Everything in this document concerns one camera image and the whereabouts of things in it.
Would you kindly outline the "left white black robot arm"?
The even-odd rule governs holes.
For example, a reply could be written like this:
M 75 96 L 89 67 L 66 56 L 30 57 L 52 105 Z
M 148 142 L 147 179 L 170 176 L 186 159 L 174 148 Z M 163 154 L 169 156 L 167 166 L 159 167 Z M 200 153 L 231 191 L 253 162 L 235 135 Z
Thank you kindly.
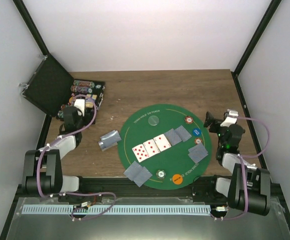
M 26 194 L 51 195 L 69 192 L 74 201 L 82 202 L 87 189 L 80 185 L 78 176 L 64 175 L 61 160 L 81 143 L 83 111 L 70 106 L 63 111 L 64 123 L 59 135 L 52 142 L 38 150 L 25 153 L 21 188 Z

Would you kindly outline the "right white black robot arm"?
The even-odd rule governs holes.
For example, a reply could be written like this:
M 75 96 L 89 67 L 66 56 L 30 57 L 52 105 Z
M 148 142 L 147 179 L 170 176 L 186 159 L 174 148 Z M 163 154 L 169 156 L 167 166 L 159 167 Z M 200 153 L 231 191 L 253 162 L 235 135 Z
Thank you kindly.
M 240 210 L 231 220 L 247 213 L 266 216 L 271 208 L 271 175 L 264 168 L 248 163 L 247 159 L 258 158 L 265 152 L 262 149 L 255 155 L 244 155 L 239 151 L 245 129 L 237 123 L 242 119 L 237 111 L 228 109 L 222 119 L 206 112 L 204 127 L 217 135 L 216 160 L 231 172 L 231 177 L 218 177 L 216 183 L 207 188 L 208 198 L 214 202 L 227 199 L 227 206 Z

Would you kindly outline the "blue small blind button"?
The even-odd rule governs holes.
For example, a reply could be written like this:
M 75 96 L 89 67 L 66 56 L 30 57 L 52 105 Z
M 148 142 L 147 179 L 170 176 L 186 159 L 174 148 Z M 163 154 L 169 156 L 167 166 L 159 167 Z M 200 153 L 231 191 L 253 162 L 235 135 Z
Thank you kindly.
M 202 131 L 197 127 L 192 130 L 192 134 L 196 137 L 199 137 L 202 135 Z

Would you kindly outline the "three of diamonds card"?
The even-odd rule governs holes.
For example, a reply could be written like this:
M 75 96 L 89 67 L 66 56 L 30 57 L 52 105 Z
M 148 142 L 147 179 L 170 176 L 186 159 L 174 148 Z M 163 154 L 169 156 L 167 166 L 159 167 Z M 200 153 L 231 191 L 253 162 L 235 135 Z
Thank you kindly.
M 154 139 L 149 139 L 143 143 L 144 148 L 146 149 L 148 156 L 153 157 L 160 153 L 158 146 L 156 145 Z

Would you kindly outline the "clear dealer button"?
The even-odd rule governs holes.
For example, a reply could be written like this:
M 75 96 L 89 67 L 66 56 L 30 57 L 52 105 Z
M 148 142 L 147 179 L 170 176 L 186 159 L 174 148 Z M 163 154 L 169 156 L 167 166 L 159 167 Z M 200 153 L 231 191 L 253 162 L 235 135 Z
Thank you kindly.
M 150 126 L 157 126 L 159 124 L 160 120 L 156 115 L 151 115 L 148 118 L 148 123 Z

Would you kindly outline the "two of diamonds card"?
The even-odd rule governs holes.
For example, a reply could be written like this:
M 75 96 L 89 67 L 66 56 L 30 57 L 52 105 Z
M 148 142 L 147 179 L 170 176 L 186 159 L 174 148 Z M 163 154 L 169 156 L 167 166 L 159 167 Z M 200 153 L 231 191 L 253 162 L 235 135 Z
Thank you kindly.
M 171 147 L 171 144 L 164 134 L 154 137 L 153 140 L 160 152 L 163 152 Z

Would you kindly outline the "orange big blind button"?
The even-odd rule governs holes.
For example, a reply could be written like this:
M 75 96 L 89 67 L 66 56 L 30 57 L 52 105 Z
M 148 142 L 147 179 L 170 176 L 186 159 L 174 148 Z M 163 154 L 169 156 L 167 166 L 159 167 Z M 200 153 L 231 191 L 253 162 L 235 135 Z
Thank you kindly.
M 183 183 L 183 176 L 181 174 L 174 174 L 171 180 L 175 185 L 180 185 Z

